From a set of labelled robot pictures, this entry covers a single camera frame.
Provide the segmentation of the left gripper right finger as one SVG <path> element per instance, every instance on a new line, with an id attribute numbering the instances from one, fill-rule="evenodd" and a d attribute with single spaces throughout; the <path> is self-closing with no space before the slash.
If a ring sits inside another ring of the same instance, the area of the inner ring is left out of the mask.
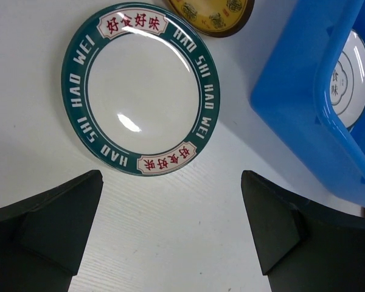
<path id="1" fill-rule="evenodd" d="M 365 291 L 365 218 L 245 170 L 243 201 L 272 291 Z"/>

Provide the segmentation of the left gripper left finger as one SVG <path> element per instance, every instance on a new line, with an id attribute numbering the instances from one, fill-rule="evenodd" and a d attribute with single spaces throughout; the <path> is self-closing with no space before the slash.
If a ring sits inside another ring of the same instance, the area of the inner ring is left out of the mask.
<path id="1" fill-rule="evenodd" d="M 0 208 L 0 291 L 67 291 L 103 188 L 98 170 Z"/>

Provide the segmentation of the white plate with flower emblem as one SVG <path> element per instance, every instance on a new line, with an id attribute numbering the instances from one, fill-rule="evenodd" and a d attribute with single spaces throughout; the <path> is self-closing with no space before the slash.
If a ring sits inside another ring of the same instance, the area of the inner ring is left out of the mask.
<path id="1" fill-rule="evenodd" d="M 351 30 L 330 79 L 330 101 L 346 128 L 361 117 L 365 109 L 365 43 Z"/>

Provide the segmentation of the green rim plate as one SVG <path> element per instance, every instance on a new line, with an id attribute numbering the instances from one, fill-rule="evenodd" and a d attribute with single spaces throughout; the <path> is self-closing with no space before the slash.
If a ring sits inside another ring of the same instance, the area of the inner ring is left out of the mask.
<path id="1" fill-rule="evenodd" d="M 214 60 L 192 27 L 143 2 L 115 4 L 76 31 L 61 69 L 68 119 L 99 160 L 136 176 L 193 161 L 220 111 Z"/>

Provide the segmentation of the yellow patterned plate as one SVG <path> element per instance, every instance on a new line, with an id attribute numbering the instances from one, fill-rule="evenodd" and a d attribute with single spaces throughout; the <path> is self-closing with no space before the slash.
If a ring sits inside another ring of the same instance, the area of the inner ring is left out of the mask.
<path id="1" fill-rule="evenodd" d="M 215 38 L 239 32 L 250 18 L 254 0 L 166 0 L 164 2 L 197 31 Z"/>

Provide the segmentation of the blue plastic bin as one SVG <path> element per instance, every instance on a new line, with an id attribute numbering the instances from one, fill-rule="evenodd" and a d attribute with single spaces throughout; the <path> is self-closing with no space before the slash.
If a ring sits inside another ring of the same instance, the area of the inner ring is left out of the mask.
<path id="1" fill-rule="evenodd" d="M 346 128 L 330 79 L 351 30 L 365 43 L 365 1 L 298 1 L 251 106 L 334 195 L 365 207 L 365 109 Z"/>

